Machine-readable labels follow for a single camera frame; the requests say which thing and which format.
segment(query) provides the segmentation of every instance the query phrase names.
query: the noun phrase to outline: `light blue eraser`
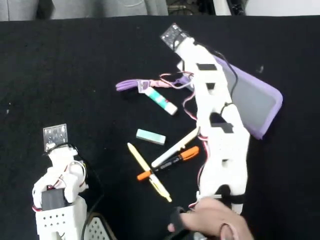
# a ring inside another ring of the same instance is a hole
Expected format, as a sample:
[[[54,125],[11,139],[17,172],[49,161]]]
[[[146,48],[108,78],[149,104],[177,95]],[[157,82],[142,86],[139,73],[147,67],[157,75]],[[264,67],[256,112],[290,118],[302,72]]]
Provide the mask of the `light blue eraser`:
[[[166,136],[142,129],[138,129],[136,132],[136,138],[160,145],[164,145],[166,141]]]

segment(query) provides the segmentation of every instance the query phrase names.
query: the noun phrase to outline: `purple tablet case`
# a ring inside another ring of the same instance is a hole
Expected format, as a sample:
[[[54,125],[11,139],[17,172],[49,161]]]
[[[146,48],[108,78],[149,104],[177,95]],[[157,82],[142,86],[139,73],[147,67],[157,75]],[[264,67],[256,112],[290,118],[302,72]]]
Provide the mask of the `purple tablet case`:
[[[235,83],[235,75],[227,63],[214,56],[223,67],[229,91]],[[238,108],[246,129],[256,139],[262,139],[282,106],[283,96],[273,86],[233,66],[238,75],[238,84],[233,92],[233,102]]]

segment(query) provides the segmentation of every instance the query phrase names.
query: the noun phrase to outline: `gray fabric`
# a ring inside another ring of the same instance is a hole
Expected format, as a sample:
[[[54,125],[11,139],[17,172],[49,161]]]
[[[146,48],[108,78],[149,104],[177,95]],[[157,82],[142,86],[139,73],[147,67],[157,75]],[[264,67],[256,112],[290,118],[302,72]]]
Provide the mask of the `gray fabric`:
[[[38,0],[0,0],[0,21],[33,20]]]
[[[166,0],[52,1],[51,19],[168,15]],[[34,20],[37,8],[38,0],[0,0],[0,21]]]

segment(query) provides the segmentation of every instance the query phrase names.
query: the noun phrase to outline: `orange marker cap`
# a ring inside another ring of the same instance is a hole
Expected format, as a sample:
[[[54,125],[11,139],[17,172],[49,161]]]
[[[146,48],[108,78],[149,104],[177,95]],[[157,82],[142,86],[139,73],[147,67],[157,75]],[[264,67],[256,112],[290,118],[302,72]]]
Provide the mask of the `orange marker cap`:
[[[187,151],[182,152],[180,155],[181,155],[183,161],[186,161],[186,160],[193,158],[198,153],[199,153],[199,147],[194,146],[194,147],[188,149]]]
[[[142,180],[148,178],[150,175],[151,175],[151,171],[145,171],[145,172],[139,174],[136,178],[137,178],[139,181],[142,181]]]

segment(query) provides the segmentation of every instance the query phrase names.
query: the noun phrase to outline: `white 3d-printed robot arm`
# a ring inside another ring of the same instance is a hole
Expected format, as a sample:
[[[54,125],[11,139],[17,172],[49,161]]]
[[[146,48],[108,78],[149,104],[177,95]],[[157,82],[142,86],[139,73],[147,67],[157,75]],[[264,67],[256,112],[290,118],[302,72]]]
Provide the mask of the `white 3d-printed robot arm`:
[[[161,36],[183,63],[181,71],[193,73],[200,134],[207,138],[208,159],[204,165],[197,200],[214,197],[221,186],[230,189],[232,209],[241,213],[247,184],[247,151],[250,134],[245,129],[237,107],[232,103],[228,82],[214,56],[175,23]],[[212,120],[213,113],[224,120]]]

